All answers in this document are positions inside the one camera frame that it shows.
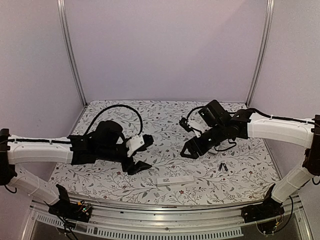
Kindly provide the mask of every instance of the floral patterned tablecloth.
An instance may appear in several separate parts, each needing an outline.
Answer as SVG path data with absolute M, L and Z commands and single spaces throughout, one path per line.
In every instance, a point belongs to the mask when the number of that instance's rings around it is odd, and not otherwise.
M 179 126 L 179 119 L 205 102 L 194 101 L 93 101 L 76 126 L 74 135 L 82 135 L 95 115 L 107 106 L 126 104 L 139 111 L 143 133 L 151 134 L 154 144 L 139 152 L 134 160 L 152 168 L 129 176 L 120 163 L 97 160 L 95 164 L 58 163 L 50 182 L 69 192 L 103 199 L 161 205 L 218 205 L 261 200 L 268 187 L 279 180 L 274 164 L 262 139 L 237 139 L 237 146 L 218 154 L 207 153 L 197 160 L 183 158 L 180 151 L 194 133 Z M 229 112 L 245 108 L 241 103 L 222 103 Z M 197 113 L 192 115 L 205 126 Z M 139 120 L 129 109 L 106 111 L 99 120 L 115 120 L 126 137 L 139 131 Z M 98 125 L 97 121 L 91 130 Z M 223 143 L 219 148 L 226 148 Z M 224 162 L 228 168 L 218 171 Z M 157 178 L 194 176 L 194 183 L 157 186 Z

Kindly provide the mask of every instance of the robotic arm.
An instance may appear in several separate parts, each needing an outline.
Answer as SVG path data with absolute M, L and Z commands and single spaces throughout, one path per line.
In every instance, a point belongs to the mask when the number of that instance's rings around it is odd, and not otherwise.
M 179 124 L 186 131 L 196 133 L 185 143 L 182 157 L 197 159 L 221 142 L 236 138 L 272 139 L 306 148 L 305 159 L 269 188 L 263 203 L 242 209 L 241 215 L 246 223 L 283 214 L 282 203 L 314 176 L 320 176 L 320 115 L 314 119 L 292 119 L 269 116 L 249 108 L 238 110 L 231 116 L 216 100 L 204 106 L 199 114 L 211 128 L 203 131 L 182 118 Z
M 153 144 L 151 135 L 125 138 L 122 127 L 114 121 L 101 121 L 96 130 L 85 135 L 36 139 L 10 135 L 0 130 L 0 186 L 20 189 L 43 200 L 49 213 L 61 218 L 88 222 L 92 206 L 83 201 L 71 203 L 67 190 L 50 184 L 28 172 L 20 163 L 55 162 L 71 165 L 93 164 L 97 159 L 121 163 L 122 170 L 134 175 L 151 165 L 133 156 Z

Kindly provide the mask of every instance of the floral pattern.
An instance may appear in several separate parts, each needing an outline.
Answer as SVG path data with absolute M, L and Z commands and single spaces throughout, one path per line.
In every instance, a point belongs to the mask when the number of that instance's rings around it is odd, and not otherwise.
M 261 200 L 271 184 L 279 180 L 262 139 L 237 139 L 237 145 L 217 154 L 207 153 L 197 160 L 183 158 L 180 151 L 194 136 L 179 126 L 179 119 L 205 102 L 194 101 L 93 101 L 76 126 L 74 135 L 82 135 L 96 114 L 114 104 L 129 105 L 141 114 L 143 133 L 151 134 L 154 144 L 134 156 L 152 168 L 127 175 L 120 163 L 97 160 L 95 164 L 68 165 L 58 163 L 50 182 L 64 186 L 69 192 L 108 200 L 156 205 L 220 205 Z M 241 103 L 222 103 L 229 112 L 245 108 Z M 197 113 L 191 115 L 201 125 Z M 107 110 L 94 123 L 114 120 L 121 124 L 126 137 L 138 133 L 140 124 L 134 112 L 123 107 Z M 229 143 L 223 142 L 224 149 Z M 225 163 L 228 171 L 218 170 Z M 157 186 L 157 178 L 192 175 L 189 184 Z

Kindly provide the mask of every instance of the white wall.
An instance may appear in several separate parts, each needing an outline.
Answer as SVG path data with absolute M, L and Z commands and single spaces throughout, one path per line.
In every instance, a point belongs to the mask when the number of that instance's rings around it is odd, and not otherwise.
M 253 107 L 278 116 L 320 114 L 320 1 L 276 0 Z M 268 141 L 283 175 L 304 159 L 304 149 Z M 320 188 L 300 191 L 314 239 L 320 239 Z
M 0 128 L 19 136 L 68 135 L 81 111 L 55 0 L 0 1 Z M 52 164 L 28 168 L 43 178 Z M 31 198 L 0 187 L 0 239 L 17 240 Z
M 65 7 L 89 102 L 246 101 L 266 0 L 68 0 Z

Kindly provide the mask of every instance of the vertical metal post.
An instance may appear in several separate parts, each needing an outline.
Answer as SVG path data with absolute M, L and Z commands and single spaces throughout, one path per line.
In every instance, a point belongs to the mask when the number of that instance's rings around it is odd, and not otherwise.
M 63 39 L 64 39 L 64 43 L 65 43 L 65 48 L 66 48 L 66 51 L 68 54 L 74 83 L 76 86 L 76 90 L 79 94 L 81 104 L 85 107 L 87 105 L 87 100 L 85 97 L 84 89 L 83 89 L 81 81 L 80 81 L 79 72 L 78 72 L 74 52 L 72 49 L 69 27 L 68 27 L 68 22 L 67 22 L 65 1 L 64 0 L 57 0 L 57 5 L 58 5 L 58 12 L 59 12 L 60 23 L 61 23 L 61 28 L 62 28 L 62 35 L 63 35 Z
M 246 98 L 246 106 L 247 107 L 249 107 L 251 105 L 252 100 L 254 98 L 257 83 L 259 80 L 259 75 L 260 75 L 262 64 L 264 61 L 264 57 L 265 57 L 265 53 L 266 53 L 266 49 L 267 49 L 268 38 L 269 38 L 269 34 L 270 34 L 272 17 L 274 14 L 274 4 L 275 4 L 274 0 L 268 0 L 267 5 L 266 5 L 266 13 L 265 13 L 262 41 L 261 41 L 260 51 L 259 51 L 256 65 L 255 65 L 253 77 L 252 77 L 252 82 L 250 85 L 250 90 L 249 90 L 248 96 Z

